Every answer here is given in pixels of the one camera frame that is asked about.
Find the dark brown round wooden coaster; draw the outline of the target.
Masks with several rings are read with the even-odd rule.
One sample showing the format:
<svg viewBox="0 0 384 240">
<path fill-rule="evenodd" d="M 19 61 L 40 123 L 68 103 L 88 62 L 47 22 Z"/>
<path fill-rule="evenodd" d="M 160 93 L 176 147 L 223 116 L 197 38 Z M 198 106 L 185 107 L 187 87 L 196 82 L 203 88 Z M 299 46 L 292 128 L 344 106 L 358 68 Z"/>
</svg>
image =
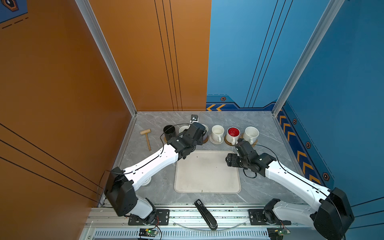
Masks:
<svg viewBox="0 0 384 240">
<path fill-rule="evenodd" d="M 233 145 L 232 142 L 229 142 L 229 141 L 227 140 L 227 138 L 224 138 L 224 142 L 225 142 L 228 146 L 232 146 L 232 147 L 234 147 L 235 145 L 238 144 L 238 141 L 235 141 L 235 144 Z"/>
</svg>

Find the red mug white handle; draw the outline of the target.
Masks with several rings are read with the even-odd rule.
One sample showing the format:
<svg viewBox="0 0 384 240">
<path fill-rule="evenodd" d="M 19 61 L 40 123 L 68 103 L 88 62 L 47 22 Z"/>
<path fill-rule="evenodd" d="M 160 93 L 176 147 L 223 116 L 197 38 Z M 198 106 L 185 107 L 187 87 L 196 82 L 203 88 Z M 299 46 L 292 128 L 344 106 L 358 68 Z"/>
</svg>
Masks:
<svg viewBox="0 0 384 240">
<path fill-rule="evenodd" d="M 240 134 L 241 134 L 241 132 L 238 128 L 230 127 L 227 130 L 227 134 L 226 134 L 225 138 L 227 138 L 227 140 L 229 142 L 232 142 L 232 144 L 234 145 L 235 141 L 238 141 Z"/>
</svg>

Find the light blue mug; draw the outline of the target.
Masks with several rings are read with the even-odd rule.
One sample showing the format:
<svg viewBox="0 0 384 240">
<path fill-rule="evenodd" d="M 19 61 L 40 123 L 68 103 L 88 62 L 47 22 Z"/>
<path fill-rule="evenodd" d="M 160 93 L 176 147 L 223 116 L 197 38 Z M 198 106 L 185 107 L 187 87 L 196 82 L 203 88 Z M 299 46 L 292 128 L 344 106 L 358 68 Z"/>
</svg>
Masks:
<svg viewBox="0 0 384 240">
<path fill-rule="evenodd" d="M 187 131 L 189 129 L 189 127 L 190 127 L 189 125 L 181 126 L 179 128 L 179 133 L 183 133 L 183 132 Z"/>
</svg>

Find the black mug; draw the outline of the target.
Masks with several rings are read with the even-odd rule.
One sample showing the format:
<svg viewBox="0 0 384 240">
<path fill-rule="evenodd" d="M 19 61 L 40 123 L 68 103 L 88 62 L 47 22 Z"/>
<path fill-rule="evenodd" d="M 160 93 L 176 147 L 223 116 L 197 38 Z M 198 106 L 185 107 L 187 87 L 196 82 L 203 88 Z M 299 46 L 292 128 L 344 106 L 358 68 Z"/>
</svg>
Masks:
<svg viewBox="0 0 384 240">
<path fill-rule="evenodd" d="M 166 142 L 168 142 L 171 138 L 175 137 L 176 134 L 176 128 L 173 125 L 167 125 L 163 128 L 164 132 L 164 138 Z"/>
</svg>

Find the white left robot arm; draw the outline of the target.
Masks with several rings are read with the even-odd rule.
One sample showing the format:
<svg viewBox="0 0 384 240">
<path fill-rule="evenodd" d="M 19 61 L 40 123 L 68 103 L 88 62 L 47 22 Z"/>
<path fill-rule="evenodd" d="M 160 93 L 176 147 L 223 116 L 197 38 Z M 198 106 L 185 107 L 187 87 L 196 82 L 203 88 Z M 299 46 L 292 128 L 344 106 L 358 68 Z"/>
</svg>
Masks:
<svg viewBox="0 0 384 240">
<path fill-rule="evenodd" d="M 203 144 L 207 130 L 198 122 L 172 137 L 153 155 L 131 167 L 116 167 L 109 173 L 104 194 L 117 216 L 135 215 L 145 224 L 156 221 L 156 207 L 147 198 L 141 198 L 136 191 L 163 168 L 185 159 L 197 145 Z"/>
</svg>

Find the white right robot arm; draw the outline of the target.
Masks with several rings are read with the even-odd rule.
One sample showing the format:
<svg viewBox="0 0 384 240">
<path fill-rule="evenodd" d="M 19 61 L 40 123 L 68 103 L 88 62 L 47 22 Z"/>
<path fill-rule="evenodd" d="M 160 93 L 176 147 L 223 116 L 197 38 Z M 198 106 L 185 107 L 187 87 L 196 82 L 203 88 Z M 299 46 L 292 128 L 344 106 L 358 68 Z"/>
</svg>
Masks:
<svg viewBox="0 0 384 240">
<path fill-rule="evenodd" d="M 237 152 L 226 157 L 229 167 L 251 170 L 279 183 L 306 202 L 306 205 L 299 205 L 272 199 L 263 210 L 266 223 L 276 225 L 291 221 L 315 228 L 327 240 L 345 239 L 355 217 L 344 191 L 330 190 L 306 179 L 281 164 L 278 157 L 258 154 L 244 139 L 240 139 L 235 148 Z"/>
</svg>

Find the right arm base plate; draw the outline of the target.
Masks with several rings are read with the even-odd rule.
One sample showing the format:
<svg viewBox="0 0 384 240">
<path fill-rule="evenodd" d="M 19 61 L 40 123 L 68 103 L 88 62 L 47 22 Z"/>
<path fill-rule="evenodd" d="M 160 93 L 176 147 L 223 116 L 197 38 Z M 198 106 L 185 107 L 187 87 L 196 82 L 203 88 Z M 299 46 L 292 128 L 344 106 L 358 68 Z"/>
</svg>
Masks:
<svg viewBox="0 0 384 240">
<path fill-rule="evenodd" d="M 252 226 L 274 226 L 274 225 L 291 225 L 291 221 L 281 221 L 273 213 L 273 211 L 266 211 L 264 209 L 249 209 L 249 218 Z"/>
</svg>

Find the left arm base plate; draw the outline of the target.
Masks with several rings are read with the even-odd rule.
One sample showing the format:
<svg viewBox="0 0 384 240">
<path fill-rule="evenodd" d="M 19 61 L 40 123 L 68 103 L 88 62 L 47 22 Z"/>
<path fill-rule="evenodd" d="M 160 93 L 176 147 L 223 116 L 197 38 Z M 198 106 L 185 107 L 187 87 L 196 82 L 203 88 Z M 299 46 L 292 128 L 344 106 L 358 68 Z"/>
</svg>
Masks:
<svg viewBox="0 0 384 240">
<path fill-rule="evenodd" d="M 130 215 L 129 226 L 167 226 L 170 219 L 170 210 L 156 209 L 150 213 L 146 218 L 142 219 L 136 215 Z"/>
</svg>

